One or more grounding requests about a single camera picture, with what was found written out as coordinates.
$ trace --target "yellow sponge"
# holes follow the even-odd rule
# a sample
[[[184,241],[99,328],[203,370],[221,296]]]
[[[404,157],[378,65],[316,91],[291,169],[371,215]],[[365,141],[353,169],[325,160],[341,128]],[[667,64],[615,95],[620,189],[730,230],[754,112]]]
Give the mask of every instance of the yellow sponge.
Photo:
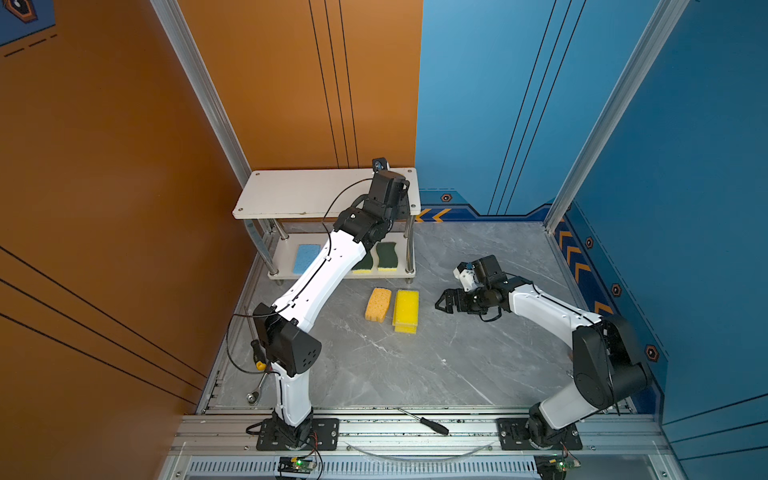
[[[386,288],[375,288],[368,300],[366,308],[366,320],[372,322],[384,322],[384,317],[389,310],[389,301],[392,299],[392,291]]]
[[[392,324],[398,333],[416,333],[416,327],[419,324],[419,292],[415,290],[397,291]]]

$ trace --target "lower shelf board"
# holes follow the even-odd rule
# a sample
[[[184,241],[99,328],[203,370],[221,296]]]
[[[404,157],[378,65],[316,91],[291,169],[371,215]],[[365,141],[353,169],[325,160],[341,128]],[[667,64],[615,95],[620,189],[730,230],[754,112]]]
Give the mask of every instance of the lower shelf board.
[[[277,275],[269,275],[272,280],[290,280],[297,279],[300,273],[293,272],[293,265],[296,262],[296,252],[299,245],[325,245],[328,241],[328,235],[325,233],[292,233],[287,240],[278,240],[275,254],[272,260],[278,269]],[[408,239],[402,232],[390,232],[384,237],[382,242],[394,242],[395,253],[397,253],[397,270],[379,271],[376,266],[379,264],[379,256],[376,254],[376,248],[371,250],[373,256],[373,269],[370,273],[352,273],[349,272],[344,278],[413,278],[416,276],[416,266],[413,265],[413,272],[406,272],[406,249],[408,248]]]

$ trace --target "screwdriver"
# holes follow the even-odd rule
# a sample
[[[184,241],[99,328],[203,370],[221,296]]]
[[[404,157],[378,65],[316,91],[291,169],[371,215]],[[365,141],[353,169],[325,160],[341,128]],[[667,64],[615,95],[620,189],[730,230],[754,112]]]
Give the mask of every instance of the screwdriver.
[[[396,408],[397,408],[397,409],[398,409],[400,412],[403,412],[403,413],[405,413],[406,415],[410,415],[410,416],[411,416],[411,417],[413,417],[414,419],[417,419],[417,420],[419,420],[419,422],[420,422],[422,425],[426,425],[426,426],[428,426],[430,429],[432,429],[432,431],[433,431],[434,433],[439,433],[440,435],[448,435],[448,433],[449,433],[448,429],[447,429],[445,426],[443,426],[443,425],[440,425],[440,424],[439,424],[439,423],[437,423],[437,422],[433,422],[432,420],[428,420],[428,419],[425,419],[424,417],[419,417],[419,416],[413,415],[411,412],[406,412],[405,410],[403,410],[403,409],[401,409],[401,408],[399,408],[399,407],[396,407]]]

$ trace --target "orange wall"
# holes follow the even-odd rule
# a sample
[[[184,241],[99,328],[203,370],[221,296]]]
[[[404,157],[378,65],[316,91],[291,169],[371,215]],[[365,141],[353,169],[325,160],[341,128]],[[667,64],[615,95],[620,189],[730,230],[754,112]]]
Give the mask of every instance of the orange wall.
[[[3,51],[47,41],[0,55],[0,246],[160,348],[0,250],[0,465],[6,478],[153,478],[200,398],[253,246],[150,3],[55,12],[55,27]]]
[[[253,169],[413,166],[421,0],[179,3]]]

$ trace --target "orange chevron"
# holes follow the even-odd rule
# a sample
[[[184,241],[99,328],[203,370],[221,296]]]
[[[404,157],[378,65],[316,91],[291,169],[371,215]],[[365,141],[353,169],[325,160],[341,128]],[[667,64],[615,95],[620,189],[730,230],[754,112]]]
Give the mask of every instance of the orange chevron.
[[[432,217],[432,219],[433,219],[435,222],[442,222],[442,218],[440,218],[440,217],[442,217],[443,215],[445,215],[445,214],[446,214],[446,213],[448,213],[449,211],[451,211],[451,209],[450,209],[450,208],[446,208],[445,210],[443,210],[443,211],[442,211],[442,212],[440,212],[439,214],[436,214],[434,217]]]
[[[563,237],[573,237],[574,234],[565,230],[560,232],[560,250],[563,250]]]
[[[423,212],[421,212],[420,214],[416,215],[416,221],[417,221],[417,222],[423,222],[424,220],[422,220],[422,215],[423,215],[423,214],[426,214],[426,213],[427,213],[427,212],[429,212],[430,210],[431,210],[431,208],[425,208],[425,209],[423,210]]]
[[[605,312],[610,313],[611,315],[614,314],[614,309],[610,308],[608,305],[600,302],[594,303],[594,312],[600,313],[600,310],[604,310]]]
[[[576,277],[576,283],[578,283],[579,270],[586,270],[588,272],[592,271],[589,265],[584,265],[583,263],[576,262],[576,271],[574,272],[574,276]]]
[[[568,266],[571,266],[571,253],[581,253],[581,250],[579,250],[578,247],[568,247],[566,250],[568,252],[568,257],[565,261],[568,263]]]

